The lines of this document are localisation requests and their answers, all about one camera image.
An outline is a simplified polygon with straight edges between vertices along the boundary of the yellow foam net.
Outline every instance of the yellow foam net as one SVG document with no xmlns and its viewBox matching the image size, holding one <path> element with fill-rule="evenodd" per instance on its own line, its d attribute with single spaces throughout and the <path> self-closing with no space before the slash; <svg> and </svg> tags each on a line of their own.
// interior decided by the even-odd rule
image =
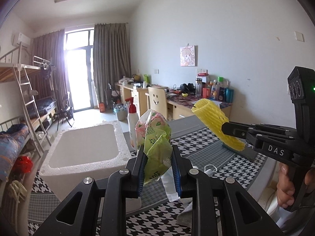
<svg viewBox="0 0 315 236">
<path fill-rule="evenodd" d="M 223 143 L 237 151 L 244 150 L 245 143 L 234 136 L 223 134 L 221 126 L 229 119 L 214 102 L 205 98 L 200 99 L 192 111 Z"/>
</svg>

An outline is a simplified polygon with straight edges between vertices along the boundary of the wooden chair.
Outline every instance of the wooden chair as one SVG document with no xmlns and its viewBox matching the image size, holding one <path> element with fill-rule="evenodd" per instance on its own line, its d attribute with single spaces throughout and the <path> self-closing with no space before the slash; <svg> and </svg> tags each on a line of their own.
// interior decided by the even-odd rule
<svg viewBox="0 0 315 236">
<path fill-rule="evenodd" d="M 172 120 L 171 110 L 167 108 L 166 93 L 163 89 L 149 87 L 151 109 L 160 112 L 166 120 Z"/>
<path fill-rule="evenodd" d="M 70 124 L 68 118 L 67 118 L 67 114 L 70 114 L 72 119 L 74 120 L 74 117 L 73 117 L 73 114 L 71 113 L 71 107 L 70 107 L 70 92 L 68 91 L 67 94 L 65 94 L 63 100 L 62 100 L 62 107 L 59 111 L 57 111 L 55 113 L 56 116 L 58 116 L 58 125 L 57 125 L 57 131 L 58 131 L 58 128 L 59 128 L 59 121 L 60 121 L 60 116 L 62 116 L 62 123 L 63 123 L 63 120 L 64 118 L 67 120 L 67 122 L 69 123 L 70 127 L 73 126 L 73 123 L 72 125 Z"/>
</svg>

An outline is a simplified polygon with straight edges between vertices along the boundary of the chair backrest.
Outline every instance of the chair backrest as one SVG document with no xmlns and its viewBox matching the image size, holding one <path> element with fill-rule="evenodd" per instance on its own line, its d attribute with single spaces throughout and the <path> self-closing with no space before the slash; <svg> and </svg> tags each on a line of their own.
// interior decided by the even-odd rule
<svg viewBox="0 0 315 236">
<path fill-rule="evenodd" d="M 62 109 L 66 108 L 67 106 L 70 106 L 70 91 L 67 92 L 67 94 L 64 95 L 62 99 Z"/>
<path fill-rule="evenodd" d="M 152 87 L 149 87 L 148 89 L 151 109 L 160 112 L 167 120 L 167 101 L 165 90 Z"/>
</svg>

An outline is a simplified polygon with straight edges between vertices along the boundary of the blue bedding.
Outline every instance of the blue bedding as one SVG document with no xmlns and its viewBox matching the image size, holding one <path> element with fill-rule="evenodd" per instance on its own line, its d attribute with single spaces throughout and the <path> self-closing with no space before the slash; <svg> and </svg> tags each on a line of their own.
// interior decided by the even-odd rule
<svg viewBox="0 0 315 236">
<path fill-rule="evenodd" d="M 7 182 L 28 133 L 28 127 L 22 123 L 0 132 L 0 180 Z"/>
<path fill-rule="evenodd" d="M 37 106 L 39 116 L 43 116 L 43 115 L 47 114 L 53 107 L 56 106 L 56 103 L 57 103 L 57 100 L 54 99 L 53 97 L 42 98 L 40 100 L 37 100 L 36 106 Z M 30 118 L 37 117 L 34 105 L 32 105 L 32 104 L 29 105 L 27 107 L 27 111 L 28 111 Z"/>
</svg>

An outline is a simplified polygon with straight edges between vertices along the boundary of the human hand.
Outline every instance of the human hand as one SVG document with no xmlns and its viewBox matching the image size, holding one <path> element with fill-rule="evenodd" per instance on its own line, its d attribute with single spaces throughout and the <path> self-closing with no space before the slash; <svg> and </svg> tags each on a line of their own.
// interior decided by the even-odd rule
<svg viewBox="0 0 315 236">
<path fill-rule="evenodd" d="M 277 184 L 277 199 L 278 205 L 282 208 L 287 208 L 294 203 L 294 185 L 288 177 L 289 166 L 283 163 L 279 164 L 279 182 Z M 305 175 L 304 179 L 307 187 L 307 192 L 315 189 L 315 168 L 311 168 Z"/>
</svg>

